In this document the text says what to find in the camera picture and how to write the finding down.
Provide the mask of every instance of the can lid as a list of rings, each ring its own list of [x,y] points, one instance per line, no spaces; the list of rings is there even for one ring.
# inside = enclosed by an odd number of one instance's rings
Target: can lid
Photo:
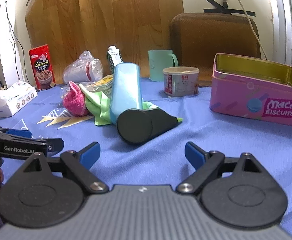
[[[197,74],[199,69],[195,67],[168,67],[163,69],[163,73],[170,75]]]

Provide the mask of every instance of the light blue bottle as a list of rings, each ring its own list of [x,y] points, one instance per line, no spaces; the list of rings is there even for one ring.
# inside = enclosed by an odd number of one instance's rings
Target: light blue bottle
[[[120,63],[115,67],[110,100],[110,120],[113,124],[125,110],[142,109],[139,76],[139,66],[134,63]]]

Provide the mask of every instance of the tissue package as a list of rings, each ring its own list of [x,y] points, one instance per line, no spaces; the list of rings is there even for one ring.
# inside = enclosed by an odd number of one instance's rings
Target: tissue package
[[[41,90],[54,87],[56,84],[48,45],[31,49],[29,56],[37,88]]]
[[[0,90],[0,117],[13,116],[36,96],[36,89],[21,81],[7,90]]]

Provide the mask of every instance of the mint green cup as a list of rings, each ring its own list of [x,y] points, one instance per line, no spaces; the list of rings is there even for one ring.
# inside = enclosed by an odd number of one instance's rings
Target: mint green cup
[[[150,80],[164,81],[163,69],[177,67],[178,60],[171,49],[148,51]]]

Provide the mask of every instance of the mug handle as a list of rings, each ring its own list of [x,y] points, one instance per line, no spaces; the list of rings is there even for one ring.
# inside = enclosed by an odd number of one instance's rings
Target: mug handle
[[[172,56],[173,57],[173,60],[174,60],[174,67],[178,67],[178,60],[177,60],[177,57],[175,54],[169,54],[169,56]]]

